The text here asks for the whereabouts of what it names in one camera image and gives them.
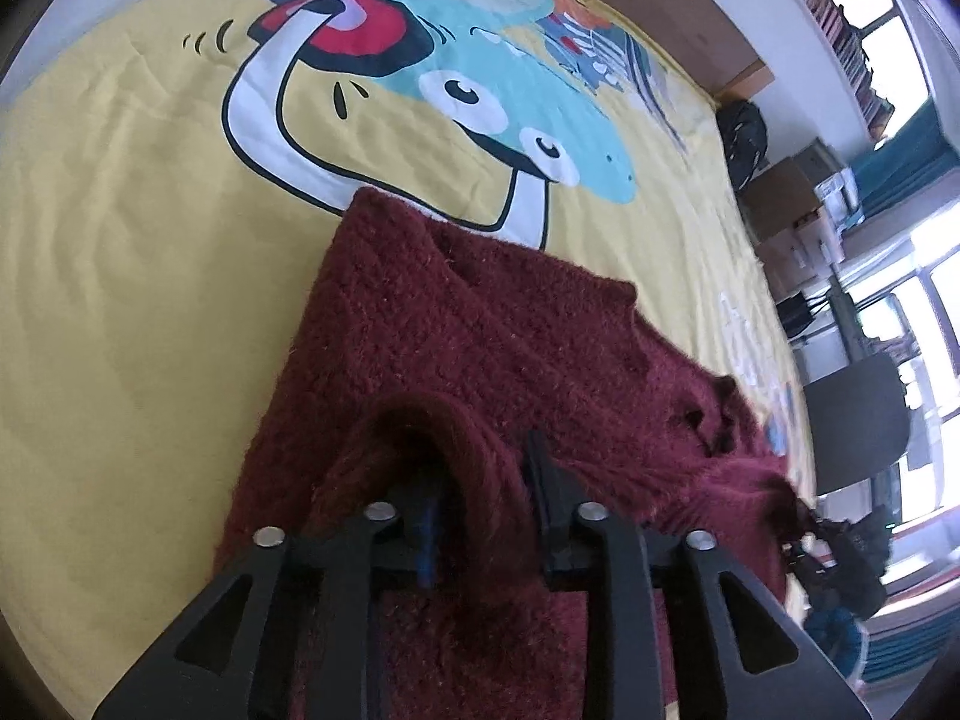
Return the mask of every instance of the metal screw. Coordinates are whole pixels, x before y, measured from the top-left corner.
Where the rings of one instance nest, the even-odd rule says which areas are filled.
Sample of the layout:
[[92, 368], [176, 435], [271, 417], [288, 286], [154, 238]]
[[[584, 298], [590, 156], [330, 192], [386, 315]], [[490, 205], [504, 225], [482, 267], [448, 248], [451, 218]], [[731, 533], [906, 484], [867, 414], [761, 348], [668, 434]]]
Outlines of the metal screw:
[[717, 539], [713, 537], [713, 533], [707, 531], [690, 531], [686, 535], [686, 543], [700, 552], [709, 552], [717, 546]]
[[589, 522], [600, 522], [610, 516], [607, 507], [596, 501], [580, 504], [577, 507], [577, 514], [580, 515], [580, 519], [586, 519]]
[[386, 501], [377, 501], [363, 509], [363, 516], [370, 522], [387, 522], [397, 516], [397, 510]]
[[280, 546], [285, 538], [287, 538], [287, 535], [280, 528], [268, 525], [253, 534], [253, 543], [258, 547], [269, 549], [270, 547]]

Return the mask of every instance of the cartoon print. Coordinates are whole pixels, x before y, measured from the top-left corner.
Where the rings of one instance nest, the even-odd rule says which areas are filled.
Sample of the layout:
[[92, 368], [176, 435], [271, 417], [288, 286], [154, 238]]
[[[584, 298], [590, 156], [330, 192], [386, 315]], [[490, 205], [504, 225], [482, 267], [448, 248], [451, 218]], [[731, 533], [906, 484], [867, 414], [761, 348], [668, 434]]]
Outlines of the cartoon print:
[[550, 55], [596, 92], [600, 84], [624, 92], [635, 108], [646, 109], [686, 151], [680, 133], [670, 124], [654, 89], [667, 101], [666, 70], [620, 26], [590, 11], [579, 0], [552, 0], [553, 11], [536, 26]]
[[[583, 72], [552, 67], [502, 34], [551, 18], [555, 0], [269, 1], [274, 7], [248, 29], [259, 46], [227, 89], [222, 118], [237, 155], [291, 194], [339, 214], [358, 188], [373, 185], [435, 218], [530, 247], [546, 243], [551, 184], [583, 185], [618, 203], [634, 196], [630, 158], [584, 88]], [[287, 82], [302, 66], [366, 77], [457, 124], [510, 169], [499, 218], [481, 224], [450, 217], [402, 187], [303, 148], [283, 120]], [[339, 82], [333, 103], [345, 119]]]
[[784, 386], [776, 372], [773, 351], [760, 342], [752, 322], [733, 305], [724, 292], [719, 293], [724, 346], [730, 356], [733, 374], [753, 391], [765, 398], [769, 413], [763, 425], [767, 442], [774, 454], [790, 453], [790, 429], [796, 426], [793, 391]]

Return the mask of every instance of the blue cloth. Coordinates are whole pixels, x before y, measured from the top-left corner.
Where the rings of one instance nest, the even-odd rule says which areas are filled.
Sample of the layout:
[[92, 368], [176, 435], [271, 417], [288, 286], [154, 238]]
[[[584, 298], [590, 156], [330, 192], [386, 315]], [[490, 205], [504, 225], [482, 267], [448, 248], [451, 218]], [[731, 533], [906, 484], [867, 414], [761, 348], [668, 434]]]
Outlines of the blue cloth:
[[856, 674], [864, 656], [864, 632], [849, 610], [843, 607], [811, 610], [803, 620], [803, 630], [845, 680]]
[[920, 105], [883, 146], [851, 165], [865, 218], [917, 194], [954, 167], [960, 167], [960, 155], [944, 138], [933, 100]]

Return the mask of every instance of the black chair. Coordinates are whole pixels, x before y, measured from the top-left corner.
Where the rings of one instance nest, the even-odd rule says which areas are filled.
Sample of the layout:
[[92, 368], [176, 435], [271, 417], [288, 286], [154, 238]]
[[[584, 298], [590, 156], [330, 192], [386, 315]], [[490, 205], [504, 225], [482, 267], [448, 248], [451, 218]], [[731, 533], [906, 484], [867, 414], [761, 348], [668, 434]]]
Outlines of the black chair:
[[910, 410], [889, 354], [865, 357], [803, 388], [813, 433], [817, 494], [889, 469], [904, 456]]

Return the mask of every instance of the cartoon eye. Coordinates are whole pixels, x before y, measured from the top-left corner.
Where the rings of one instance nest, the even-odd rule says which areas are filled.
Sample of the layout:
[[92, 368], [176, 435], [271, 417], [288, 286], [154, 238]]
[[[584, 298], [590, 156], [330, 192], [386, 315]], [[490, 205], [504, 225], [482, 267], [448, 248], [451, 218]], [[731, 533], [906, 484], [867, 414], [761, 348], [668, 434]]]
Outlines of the cartoon eye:
[[486, 29], [480, 28], [480, 26], [472, 26], [470, 28], [470, 34], [474, 33], [487, 38], [491, 43], [500, 43], [503, 40], [496, 32], [488, 32]]
[[566, 152], [563, 143], [534, 127], [520, 130], [523, 151], [551, 181], [568, 187], [580, 183], [580, 172]]
[[326, 26], [339, 32], [349, 32], [357, 29], [367, 20], [367, 11], [357, 0], [339, 0], [344, 4], [344, 11], [330, 19]]
[[416, 83], [428, 103], [471, 132], [496, 135], [507, 128], [507, 113], [496, 95], [462, 73], [431, 70]]

